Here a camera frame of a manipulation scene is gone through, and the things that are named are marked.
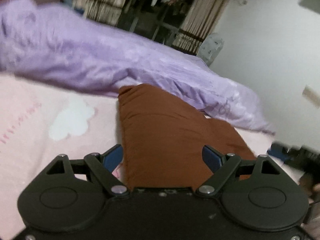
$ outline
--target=triangular cutout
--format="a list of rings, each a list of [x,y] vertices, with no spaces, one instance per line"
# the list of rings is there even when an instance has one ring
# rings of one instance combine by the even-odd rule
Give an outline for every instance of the triangular cutout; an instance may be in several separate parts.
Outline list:
[[[277,169],[272,166],[272,164],[269,161],[264,161],[262,164],[262,171],[261,173],[263,174],[274,174],[274,175],[279,175],[280,172],[277,171]]]
[[[47,172],[48,175],[52,174],[62,174],[64,173],[64,167],[63,167],[63,161],[59,160],[57,161],[51,169]]]

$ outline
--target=bed sheet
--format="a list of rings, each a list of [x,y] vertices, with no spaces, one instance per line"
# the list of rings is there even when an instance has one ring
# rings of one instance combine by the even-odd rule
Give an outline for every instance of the bed sheet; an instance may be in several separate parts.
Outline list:
[[[121,143],[117,99],[0,75],[0,237],[24,228],[17,198],[28,183],[61,153],[70,159],[103,153]],[[271,135],[237,129],[255,155],[265,154]],[[114,175],[122,180],[121,165]]]

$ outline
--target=screw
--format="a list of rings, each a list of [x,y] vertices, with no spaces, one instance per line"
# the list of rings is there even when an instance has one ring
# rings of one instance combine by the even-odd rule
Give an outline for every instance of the screw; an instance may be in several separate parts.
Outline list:
[[[36,240],[35,236],[33,236],[33,235],[27,235],[25,239],[26,240]]]
[[[203,185],[199,188],[199,192],[202,194],[211,194],[214,192],[214,187],[209,185]]]
[[[116,185],[111,188],[111,191],[115,194],[123,194],[127,191],[127,187],[123,185]]]

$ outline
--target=circular cover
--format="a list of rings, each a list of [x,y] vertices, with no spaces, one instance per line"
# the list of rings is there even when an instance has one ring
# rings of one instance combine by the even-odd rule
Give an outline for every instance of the circular cover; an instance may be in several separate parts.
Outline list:
[[[76,178],[61,181],[29,185],[20,195],[18,209],[26,225],[65,232],[83,229],[95,221],[106,199],[102,189]]]
[[[277,175],[250,178],[226,186],[221,202],[240,224],[259,231],[280,231],[300,222],[308,211],[308,198],[292,181]]]

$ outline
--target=pillow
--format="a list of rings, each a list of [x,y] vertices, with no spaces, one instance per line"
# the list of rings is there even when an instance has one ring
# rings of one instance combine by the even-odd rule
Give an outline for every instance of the pillow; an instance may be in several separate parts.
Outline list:
[[[230,124],[207,119],[160,88],[148,84],[122,87],[119,112],[125,179],[130,189],[198,188],[212,175],[202,161],[204,145],[223,154],[255,159]]]

